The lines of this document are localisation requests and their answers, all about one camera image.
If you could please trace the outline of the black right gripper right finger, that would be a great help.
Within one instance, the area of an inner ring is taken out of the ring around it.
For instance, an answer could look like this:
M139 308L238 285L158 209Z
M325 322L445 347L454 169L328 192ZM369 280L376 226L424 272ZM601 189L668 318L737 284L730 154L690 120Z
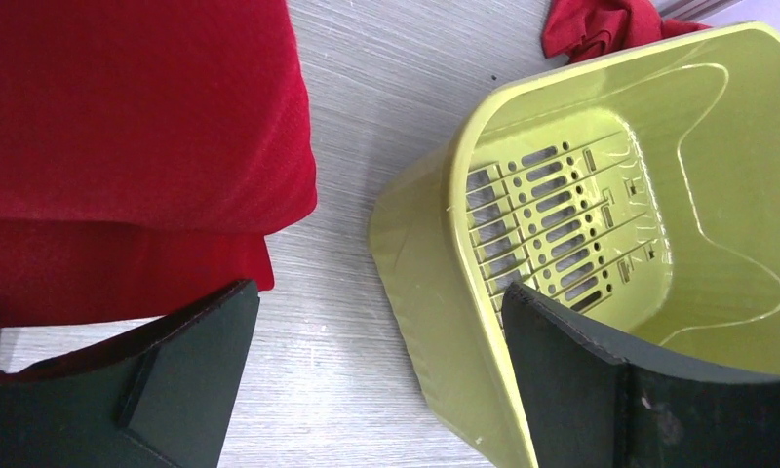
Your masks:
M542 467L780 467L780 376L695 359L514 283L504 336Z

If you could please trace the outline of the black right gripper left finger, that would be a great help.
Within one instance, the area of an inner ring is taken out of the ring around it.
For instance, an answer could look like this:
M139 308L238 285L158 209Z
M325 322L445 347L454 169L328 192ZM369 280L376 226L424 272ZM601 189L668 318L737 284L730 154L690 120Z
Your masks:
M0 371L0 467L215 467L259 307L230 284L94 345Z

